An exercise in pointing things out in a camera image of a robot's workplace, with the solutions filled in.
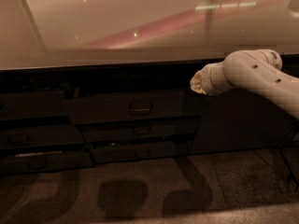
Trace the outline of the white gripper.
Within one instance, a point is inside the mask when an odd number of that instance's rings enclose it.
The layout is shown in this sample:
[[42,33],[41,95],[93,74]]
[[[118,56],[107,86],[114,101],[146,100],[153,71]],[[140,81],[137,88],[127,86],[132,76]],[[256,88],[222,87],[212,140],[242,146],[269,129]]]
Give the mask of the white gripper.
[[233,88],[223,73],[223,63],[209,63],[197,71],[190,80],[191,90],[215,96]]

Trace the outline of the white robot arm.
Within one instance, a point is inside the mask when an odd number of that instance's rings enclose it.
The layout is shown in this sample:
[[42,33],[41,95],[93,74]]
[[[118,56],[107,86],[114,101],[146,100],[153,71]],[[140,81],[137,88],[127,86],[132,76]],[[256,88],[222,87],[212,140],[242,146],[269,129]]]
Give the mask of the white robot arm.
[[299,119],[299,78],[282,72],[282,59],[271,49],[235,51],[197,71],[190,86],[208,96],[232,89],[250,91]]

